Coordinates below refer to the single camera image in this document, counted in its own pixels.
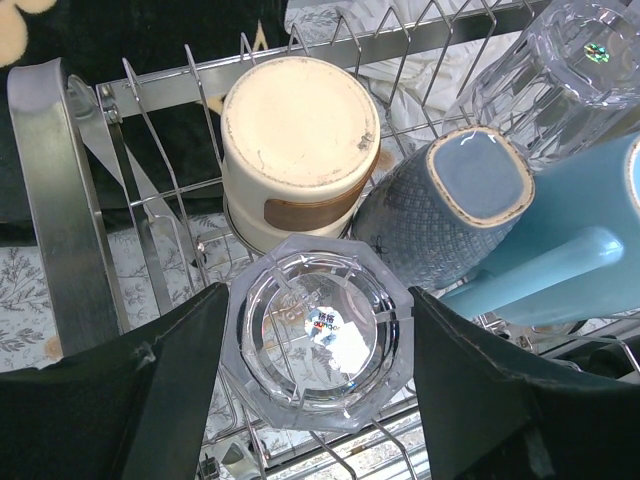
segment white ceramic mug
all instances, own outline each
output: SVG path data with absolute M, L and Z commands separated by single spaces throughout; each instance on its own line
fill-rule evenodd
M 359 82 L 313 58 L 270 60 L 233 86 L 221 126 L 228 213 L 245 243 L 268 252 L 292 232 L 340 236 L 380 148 Z

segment blue mug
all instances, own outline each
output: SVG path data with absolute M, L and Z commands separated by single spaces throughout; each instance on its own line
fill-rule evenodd
M 640 135 L 536 175 L 536 198 L 507 238 L 443 301 L 472 318 L 551 325 L 640 306 Z
M 456 130 L 382 179 L 358 209 L 352 235 L 407 287 L 443 288 L 506 236 L 534 196 L 525 159 L 497 131 Z

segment light blue handle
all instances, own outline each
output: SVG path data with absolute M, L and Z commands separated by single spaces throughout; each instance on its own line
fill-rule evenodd
M 611 265 L 624 246 L 609 230 L 590 227 L 553 250 L 497 277 L 485 275 L 440 300 L 465 318 L 491 312 L 570 278 Z

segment holographic sticker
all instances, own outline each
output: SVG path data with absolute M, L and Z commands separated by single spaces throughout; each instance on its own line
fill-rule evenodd
M 589 43 L 584 46 L 585 56 L 596 63 L 607 63 L 609 61 L 609 53 L 607 49 L 597 43 Z

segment brown stripe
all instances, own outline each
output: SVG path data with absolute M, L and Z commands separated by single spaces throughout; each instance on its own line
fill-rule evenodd
M 358 201 L 376 168 L 380 148 L 367 173 L 348 191 L 321 202 L 299 203 L 270 198 L 264 202 L 264 219 L 272 227 L 288 232 L 307 232 L 331 225 Z

